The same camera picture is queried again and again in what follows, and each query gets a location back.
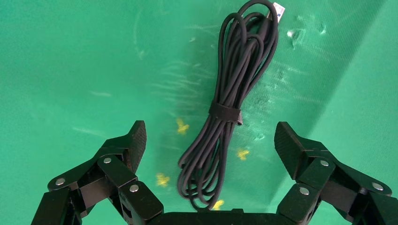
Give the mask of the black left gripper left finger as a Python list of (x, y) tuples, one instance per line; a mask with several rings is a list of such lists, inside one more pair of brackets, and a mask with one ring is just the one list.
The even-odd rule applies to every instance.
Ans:
[(106, 199), (127, 224), (152, 222), (164, 207), (136, 175), (146, 141), (142, 120), (127, 134), (107, 139), (91, 159), (49, 181), (32, 223), (80, 225)]

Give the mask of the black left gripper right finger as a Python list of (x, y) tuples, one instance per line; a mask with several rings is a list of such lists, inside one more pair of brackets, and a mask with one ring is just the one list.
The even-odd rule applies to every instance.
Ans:
[(318, 141), (299, 136), (287, 122), (278, 122), (275, 150), (295, 184), (277, 213), (295, 225), (307, 225), (326, 202), (353, 225), (395, 225), (398, 201), (391, 189), (337, 160)]

